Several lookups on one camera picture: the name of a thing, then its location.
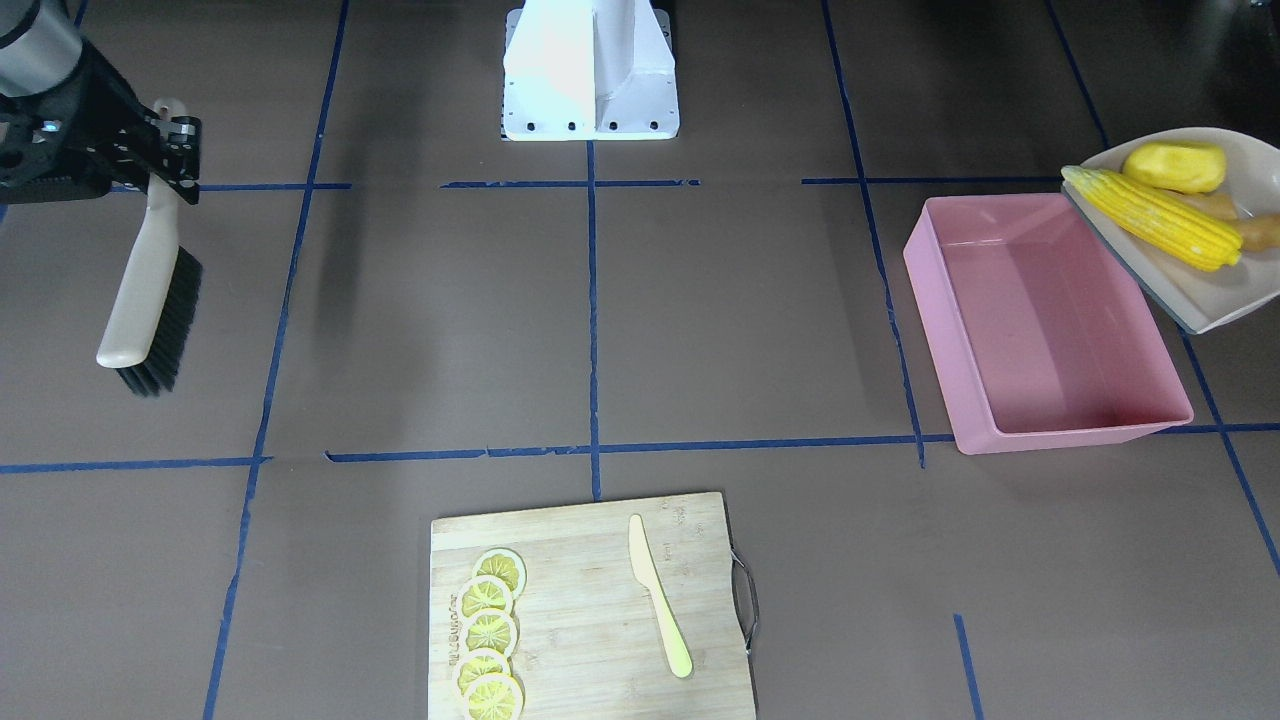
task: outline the yellow knife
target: yellow knife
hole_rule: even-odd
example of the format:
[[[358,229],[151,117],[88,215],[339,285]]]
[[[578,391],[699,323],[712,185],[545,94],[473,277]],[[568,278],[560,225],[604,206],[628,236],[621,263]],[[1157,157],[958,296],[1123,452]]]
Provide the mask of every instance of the yellow knife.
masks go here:
[[[671,606],[667,605],[667,594],[662,592],[662,580],[658,579],[658,569],[654,568],[653,555],[649,552],[649,538],[644,534],[644,519],[639,515],[631,516],[628,538],[631,571],[641,585],[649,588],[653,611],[658,615],[662,647],[667,652],[667,665],[677,678],[687,678],[694,671],[694,661],[689,657],[689,647],[685,646],[685,638],[680,634]]]

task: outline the cleaning brush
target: cleaning brush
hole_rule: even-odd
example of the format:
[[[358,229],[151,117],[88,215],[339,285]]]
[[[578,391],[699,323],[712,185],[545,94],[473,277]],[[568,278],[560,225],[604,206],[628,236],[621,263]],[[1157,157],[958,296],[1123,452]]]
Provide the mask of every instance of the cleaning brush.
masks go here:
[[[187,114],[175,100],[157,101],[155,109],[164,119]],[[200,261],[178,246],[178,195],[152,177],[142,228],[97,348],[97,364],[119,373],[134,395],[173,389],[202,274]]]

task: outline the pink container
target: pink container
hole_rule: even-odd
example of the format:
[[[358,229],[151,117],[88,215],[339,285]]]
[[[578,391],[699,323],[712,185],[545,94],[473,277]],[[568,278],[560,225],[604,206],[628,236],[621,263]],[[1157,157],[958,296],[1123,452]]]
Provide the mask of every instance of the pink container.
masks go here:
[[[1142,290],[1062,195],[933,197],[904,255],[961,452],[1192,420]]]

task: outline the brush handle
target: brush handle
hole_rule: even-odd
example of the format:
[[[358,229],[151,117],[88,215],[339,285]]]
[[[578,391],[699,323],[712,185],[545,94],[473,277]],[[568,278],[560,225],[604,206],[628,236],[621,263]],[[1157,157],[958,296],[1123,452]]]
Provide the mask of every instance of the brush handle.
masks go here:
[[[187,111],[177,100],[157,100],[155,108],[163,117]],[[146,360],[177,260],[178,193],[152,176],[147,183],[147,211],[97,346],[99,365],[132,368]]]

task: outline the wooden cutting board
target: wooden cutting board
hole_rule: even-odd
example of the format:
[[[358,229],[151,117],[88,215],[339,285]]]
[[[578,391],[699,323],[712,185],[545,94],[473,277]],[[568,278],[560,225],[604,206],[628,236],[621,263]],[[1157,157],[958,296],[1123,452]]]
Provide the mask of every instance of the wooden cutting board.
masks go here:
[[[694,661],[685,679],[668,670],[649,592],[631,574],[632,514],[644,518]],[[511,666],[525,689],[522,720],[755,717],[724,501],[710,492],[431,523],[430,720],[466,717],[451,688],[460,653],[452,603],[493,547],[516,551],[527,568],[512,612],[520,639]]]

